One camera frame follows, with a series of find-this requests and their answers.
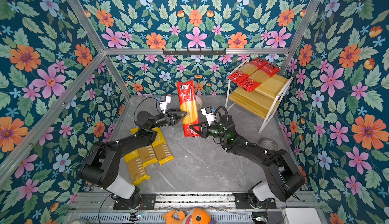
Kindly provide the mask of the white box bottom right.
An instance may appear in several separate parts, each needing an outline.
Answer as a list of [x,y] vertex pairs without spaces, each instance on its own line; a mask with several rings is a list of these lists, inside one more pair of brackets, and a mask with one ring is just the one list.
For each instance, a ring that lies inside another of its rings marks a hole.
[[284,224],[327,224],[323,213],[315,208],[285,208],[282,210],[285,217]]

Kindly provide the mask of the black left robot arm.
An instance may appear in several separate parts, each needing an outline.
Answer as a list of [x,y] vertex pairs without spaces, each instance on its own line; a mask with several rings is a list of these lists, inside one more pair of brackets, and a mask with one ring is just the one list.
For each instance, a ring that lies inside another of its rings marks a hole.
[[135,150],[152,145],[158,135],[154,128],[174,126],[186,116],[187,112],[177,108],[167,109],[158,115],[147,111],[139,112],[135,120],[138,131],[134,135],[108,143],[93,144],[80,169],[81,179],[129,200],[136,187],[119,175],[121,159]]

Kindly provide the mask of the orange plush fish toy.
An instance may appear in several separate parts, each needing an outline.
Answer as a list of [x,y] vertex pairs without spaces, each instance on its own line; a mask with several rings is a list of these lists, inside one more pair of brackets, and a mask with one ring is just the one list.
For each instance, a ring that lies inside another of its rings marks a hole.
[[183,211],[170,211],[163,215],[166,224],[216,224],[208,212],[194,208],[186,215]]

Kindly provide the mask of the clear tape roll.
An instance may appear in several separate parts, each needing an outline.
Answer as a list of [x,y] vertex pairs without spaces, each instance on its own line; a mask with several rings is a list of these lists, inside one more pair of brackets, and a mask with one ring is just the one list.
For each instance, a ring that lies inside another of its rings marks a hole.
[[262,138],[259,141],[259,146],[267,150],[278,151],[279,145],[271,138]]

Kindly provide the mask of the wooden two-tier shelf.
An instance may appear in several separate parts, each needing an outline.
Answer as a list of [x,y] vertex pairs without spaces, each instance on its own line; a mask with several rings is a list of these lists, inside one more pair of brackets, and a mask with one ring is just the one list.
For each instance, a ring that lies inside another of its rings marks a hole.
[[[239,65],[231,73],[246,63],[248,62]],[[292,81],[293,77],[287,79],[277,73],[265,83],[258,86],[254,91],[248,92],[228,79],[226,103],[231,101],[233,106],[239,105],[252,114],[262,118],[263,123],[258,131],[261,133],[276,113],[276,109],[285,96]]]

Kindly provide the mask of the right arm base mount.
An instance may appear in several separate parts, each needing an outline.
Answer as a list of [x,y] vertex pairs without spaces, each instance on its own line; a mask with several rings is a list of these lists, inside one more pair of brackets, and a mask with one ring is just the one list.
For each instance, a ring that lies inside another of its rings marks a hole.
[[236,209],[276,209],[276,201],[274,198],[269,198],[260,201],[251,192],[249,193],[233,193],[235,198]]

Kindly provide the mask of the red spaghetti bag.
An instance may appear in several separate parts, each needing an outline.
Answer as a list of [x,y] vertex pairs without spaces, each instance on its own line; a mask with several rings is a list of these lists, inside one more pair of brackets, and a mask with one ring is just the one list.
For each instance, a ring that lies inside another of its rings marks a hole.
[[272,64],[266,64],[257,70],[255,73],[250,75],[243,82],[239,83],[238,86],[248,92],[254,91],[258,86],[265,83],[272,76],[277,74],[280,69]]
[[191,124],[199,123],[199,116],[195,102],[196,95],[194,83],[190,80],[185,83],[177,82],[176,85],[180,109],[187,112],[187,116],[182,120],[184,136],[186,138],[195,137],[189,129]]
[[231,73],[228,76],[228,79],[236,84],[239,84],[267,64],[268,61],[262,58],[256,58]]

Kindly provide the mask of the yellow pasta bag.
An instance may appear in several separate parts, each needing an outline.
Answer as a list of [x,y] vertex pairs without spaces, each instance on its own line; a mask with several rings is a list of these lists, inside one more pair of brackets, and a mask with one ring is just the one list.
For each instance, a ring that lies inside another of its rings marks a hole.
[[153,150],[159,162],[159,165],[162,166],[172,160],[174,160],[174,156],[167,145],[167,142],[162,134],[160,128],[153,128],[153,131],[157,132],[157,136],[155,141],[152,143]]
[[137,150],[139,157],[141,158],[143,168],[146,168],[149,165],[158,163],[156,153],[154,151],[153,145],[149,145],[144,148]]
[[141,157],[137,150],[125,155],[124,160],[130,173],[133,185],[137,186],[144,180],[150,179],[148,172],[143,167]]

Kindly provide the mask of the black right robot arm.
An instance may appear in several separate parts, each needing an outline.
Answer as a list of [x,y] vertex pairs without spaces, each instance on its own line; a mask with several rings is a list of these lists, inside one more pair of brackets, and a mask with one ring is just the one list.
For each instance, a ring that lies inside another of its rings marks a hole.
[[191,124],[191,131],[204,139],[220,139],[225,152],[245,157],[263,169],[266,181],[248,191],[249,200],[278,199],[285,202],[306,184],[305,177],[286,150],[270,150],[248,141],[236,131],[233,118],[224,106],[203,108],[202,114],[207,120]]

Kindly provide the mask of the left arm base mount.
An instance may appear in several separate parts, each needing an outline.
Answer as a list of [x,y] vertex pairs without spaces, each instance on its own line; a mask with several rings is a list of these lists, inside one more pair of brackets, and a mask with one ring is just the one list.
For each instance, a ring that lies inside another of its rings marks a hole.
[[156,203],[156,194],[136,193],[130,199],[115,197],[114,210],[153,210]]

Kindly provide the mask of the black wall hook rail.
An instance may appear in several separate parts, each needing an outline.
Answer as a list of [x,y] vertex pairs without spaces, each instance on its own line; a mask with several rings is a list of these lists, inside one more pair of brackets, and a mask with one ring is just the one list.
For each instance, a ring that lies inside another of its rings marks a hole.
[[214,49],[214,48],[198,48],[198,49],[162,49],[163,55],[182,55],[182,56],[192,56],[192,55],[203,55],[203,56],[212,56],[212,55],[227,55],[226,49]]

